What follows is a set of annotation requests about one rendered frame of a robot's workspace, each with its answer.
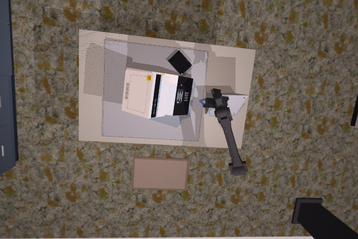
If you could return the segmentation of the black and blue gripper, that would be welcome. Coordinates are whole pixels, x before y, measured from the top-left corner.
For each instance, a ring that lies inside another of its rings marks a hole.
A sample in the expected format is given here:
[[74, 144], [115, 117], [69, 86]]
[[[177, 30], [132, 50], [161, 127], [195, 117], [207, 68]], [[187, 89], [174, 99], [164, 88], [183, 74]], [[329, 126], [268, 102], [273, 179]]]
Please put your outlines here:
[[[202, 102], [204, 100], [205, 100], [205, 103]], [[204, 99], [199, 100], [199, 102], [203, 105], [203, 107], [205, 107], [205, 108], [215, 108], [215, 104], [209, 104], [208, 101], [209, 101], [209, 98], [204, 98]]]

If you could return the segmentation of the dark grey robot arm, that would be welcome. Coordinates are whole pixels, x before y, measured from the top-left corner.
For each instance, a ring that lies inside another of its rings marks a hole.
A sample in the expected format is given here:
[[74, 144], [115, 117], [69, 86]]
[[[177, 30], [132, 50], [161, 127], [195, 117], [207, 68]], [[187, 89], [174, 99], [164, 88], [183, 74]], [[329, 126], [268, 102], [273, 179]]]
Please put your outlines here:
[[225, 134], [225, 138], [227, 140], [228, 148], [230, 151], [230, 155], [232, 158], [232, 163], [229, 163], [229, 169], [231, 175], [245, 175], [248, 171], [248, 167], [246, 161], [242, 161], [237, 145], [234, 139], [232, 127], [231, 127], [231, 120], [232, 115], [230, 112], [230, 108], [227, 107], [227, 101], [229, 100], [228, 97], [222, 96], [220, 89], [212, 89], [211, 90], [212, 98], [209, 98], [209, 104], [215, 104], [215, 117], [218, 119], [218, 123], [222, 126]]

